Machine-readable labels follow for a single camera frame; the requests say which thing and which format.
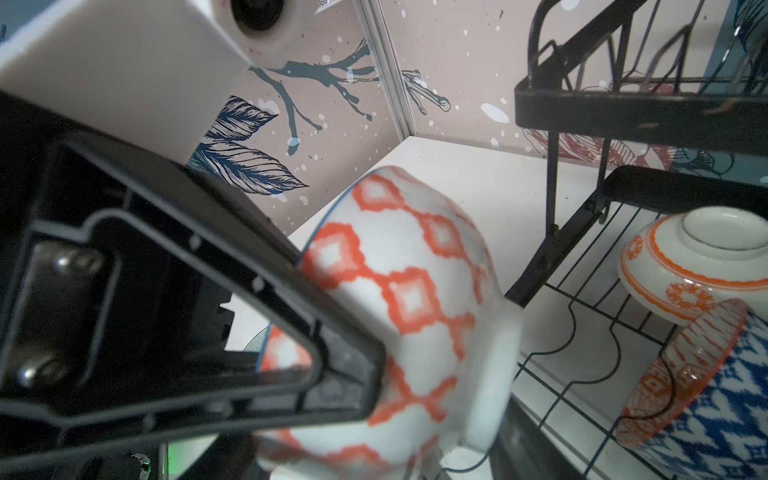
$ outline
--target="dish rack post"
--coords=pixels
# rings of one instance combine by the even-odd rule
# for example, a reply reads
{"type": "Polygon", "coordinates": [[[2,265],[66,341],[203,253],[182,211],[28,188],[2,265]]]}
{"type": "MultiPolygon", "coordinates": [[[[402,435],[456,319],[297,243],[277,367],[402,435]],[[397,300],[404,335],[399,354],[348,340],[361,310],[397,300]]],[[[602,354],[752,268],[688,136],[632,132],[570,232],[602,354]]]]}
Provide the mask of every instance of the dish rack post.
{"type": "MultiPolygon", "coordinates": [[[[568,341],[559,348],[530,353],[518,364],[518,375],[525,372],[555,395],[555,401],[538,424],[540,429],[545,425],[555,407],[562,402],[604,434],[597,452],[592,458],[587,459],[588,462],[585,462],[587,467],[577,476],[586,477],[593,470],[606,444],[615,440],[613,431],[621,417],[616,419],[612,428],[606,429],[569,400],[566,394],[572,386],[605,382],[617,372],[621,364],[621,344],[614,333],[616,325],[621,325],[656,343],[659,346],[659,354],[673,338],[676,327],[670,323],[670,328],[664,335],[654,336],[644,332],[644,327],[651,316],[650,312],[647,312],[639,326],[623,322],[621,313],[630,300],[628,294],[617,313],[609,313],[601,308],[601,303],[619,284],[618,280],[596,303],[585,302],[579,297],[587,282],[596,274],[611,251],[622,248],[623,245],[618,244],[621,235],[611,243],[599,259],[597,266],[584,278],[576,294],[563,290],[562,283],[571,274],[576,274],[577,265],[584,259],[587,252],[591,251],[598,238],[604,234],[610,234],[606,233],[608,227],[614,219],[618,218],[617,214],[622,209],[625,209],[622,218],[627,212],[626,209],[634,211],[629,221],[623,225],[622,233],[627,231],[632,220],[642,210],[656,212],[656,218],[658,218],[667,214],[681,214],[698,207],[725,205],[749,210],[768,218],[768,189],[765,187],[632,165],[619,166],[606,176],[613,140],[768,157],[768,137],[764,134],[768,131],[768,98],[760,95],[768,85],[768,78],[763,77],[760,73],[761,69],[758,68],[759,62],[766,61],[763,56],[768,56],[768,29],[763,30],[761,37],[752,44],[753,47],[744,49],[747,53],[740,61],[736,75],[718,76],[729,55],[734,55],[733,52],[736,51],[734,44],[737,41],[737,35],[734,35],[727,53],[711,76],[684,77],[683,69],[689,39],[704,3],[704,0],[700,0],[690,22],[681,25],[679,30],[654,53],[648,69],[644,74],[640,74],[638,65],[654,19],[659,14],[661,0],[655,0],[653,3],[650,19],[644,25],[644,36],[631,68],[625,70],[625,63],[635,13],[649,1],[653,0],[615,0],[563,45],[550,40],[540,47],[544,20],[549,11],[559,3],[559,0],[542,0],[533,18],[528,40],[528,74],[515,88],[517,125],[548,132],[547,196],[545,239],[523,275],[506,293],[506,296],[522,306],[526,306],[542,287],[566,296],[573,329],[568,341]],[[619,36],[617,46],[614,43],[616,32],[619,36]],[[656,75],[664,53],[674,51],[676,46],[677,54],[673,64],[668,70],[662,72],[663,74],[656,75]],[[581,90],[587,59],[592,55],[605,55],[605,51],[607,51],[611,69],[611,84],[608,90],[581,90]],[[540,61],[540,58],[548,52],[549,56],[540,61]],[[578,70],[576,77],[572,78],[570,74],[576,70],[578,70]],[[680,90],[682,84],[698,84],[698,91],[683,93],[680,90]],[[708,93],[707,89],[713,84],[728,84],[727,91],[722,94],[708,93]],[[633,91],[627,89],[622,91],[623,87],[630,85],[635,86],[633,91]],[[662,87],[665,92],[663,94],[660,91],[662,87]],[[560,135],[564,133],[601,139],[599,142],[596,141],[596,144],[601,144],[601,157],[594,192],[576,213],[562,227],[559,227],[555,223],[555,194],[561,151],[560,135]],[[597,222],[604,223],[598,236],[591,241],[565,277],[559,283],[551,283],[549,279],[552,274],[597,222]],[[606,376],[589,381],[573,380],[564,388],[558,389],[537,375],[529,366],[532,359],[554,355],[571,344],[579,327],[577,316],[572,309],[574,305],[589,309],[607,321],[609,333],[616,343],[617,358],[615,365],[606,376]]],[[[747,0],[743,8],[749,11],[762,7],[757,1],[747,0]]],[[[744,18],[737,18],[737,33],[740,28],[750,27],[747,24],[750,20],[746,15],[742,16],[744,18]]],[[[528,447],[520,446],[525,442],[519,442],[516,445],[506,440],[515,436],[520,438],[521,432],[523,436],[526,432],[530,433],[528,423],[529,418],[522,413],[522,410],[508,409],[507,420],[502,425],[496,446],[490,454],[494,477],[576,478],[569,469],[561,467],[559,463],[561,458],[553,460],[553,464],[559,466],[554,471],[549,469],[550,476],[541,473],[548,469],[543,466],[547,463],[546,460],[523,461],[523,464],[533,462],[537,464],[533,469],[541,470],[537,475],[532,475],[530,472],[524,475],[527,467],[520,466],[521,450],[528,448],[528,451],[531,451],[531,443],[535,443],[533,438],[536,435],[530,434],[528,447]]],[[[632,451],[629,453],[659,478],[676,478],[661,472],[632,451]]],[[[557,457],[556,453],[546,455],[552,458],[557,457]]]]}

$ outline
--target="black round hole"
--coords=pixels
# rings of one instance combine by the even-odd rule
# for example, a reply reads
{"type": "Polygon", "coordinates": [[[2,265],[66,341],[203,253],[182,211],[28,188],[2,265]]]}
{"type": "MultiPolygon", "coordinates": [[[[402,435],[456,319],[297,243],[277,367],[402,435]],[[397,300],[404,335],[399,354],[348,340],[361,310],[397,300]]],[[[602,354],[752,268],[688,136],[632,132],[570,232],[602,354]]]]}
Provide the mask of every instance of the black round hole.
{"type": "Polygon", "coordinates": [[[235,19],[257,31],[272,28],[282,12],[283,0],[232,0],[235,19]]]}

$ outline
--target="dark blue leaf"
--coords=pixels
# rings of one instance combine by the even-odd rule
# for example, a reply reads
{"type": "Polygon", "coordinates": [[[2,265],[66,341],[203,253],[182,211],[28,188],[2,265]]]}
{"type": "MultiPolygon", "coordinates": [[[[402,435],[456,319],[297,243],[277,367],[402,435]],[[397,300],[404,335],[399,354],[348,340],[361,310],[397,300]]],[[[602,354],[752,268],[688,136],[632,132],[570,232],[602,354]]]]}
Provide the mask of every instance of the dark blue leaf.
{"type": "Polygon", "coordinates": [[[214,140],[248,140],[262,125],[276,116],[254,107],[242,98],[230,97],[208,129],[206,137],[214,140]]]}
{"type": "Polygon", "coordinates": [[[247,194],[279,194],[307,186],[275,158],[231,141],[203,142],[187,166],[216,175],[247,194]]]}

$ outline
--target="bowl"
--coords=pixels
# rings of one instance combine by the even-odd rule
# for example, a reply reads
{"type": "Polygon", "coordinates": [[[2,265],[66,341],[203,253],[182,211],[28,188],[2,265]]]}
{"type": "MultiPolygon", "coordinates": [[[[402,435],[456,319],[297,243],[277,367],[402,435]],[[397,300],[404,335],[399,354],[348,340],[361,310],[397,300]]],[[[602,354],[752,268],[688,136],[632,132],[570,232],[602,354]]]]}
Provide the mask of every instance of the bowl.
{"type": "Polygon", "coordinates": [[[731,298],[768,317],[768,221],[730,207],[661,218],[629,241],[618,273],[638,302],[678,325],[731,298]]]}
{"type": "MultiPolygon", "coordinates": [[[[258,432],[263,467],[298,478],[434,478],[442,450],[491,447],[522,309],[504,298],[457,204],[402,168],[379,168],[341,196],[298,267],[382,340],[382,392],[365,421],[258,432]]],[[[272,328],[260,368],[309,360],[272,328]]]]}
{"type": "Polygon", "coordinates": [[[689,323],[640,379],[615,435],[685,478],[766,478],[768,323],[738,299],[689,323]]]}

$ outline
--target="metal screw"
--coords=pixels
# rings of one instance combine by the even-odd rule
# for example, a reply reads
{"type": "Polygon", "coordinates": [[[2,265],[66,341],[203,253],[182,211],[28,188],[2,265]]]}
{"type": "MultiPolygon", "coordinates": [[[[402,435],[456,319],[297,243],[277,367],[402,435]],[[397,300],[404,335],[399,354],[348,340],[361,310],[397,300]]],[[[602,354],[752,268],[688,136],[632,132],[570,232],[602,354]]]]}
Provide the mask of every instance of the metal screw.
{"type": "Polygon", "coordinates": [[[16,381],[26,389],[52,386],[69,373],[69,367],[56,352],[41,351],[22,363],[16,381]]]}
{"type": "Polygon", "coordinates": [[[90,249],[66,249],[54,258],[54,270],[64,276],[93,275],[102,265],[104,256],[90,249]]]}

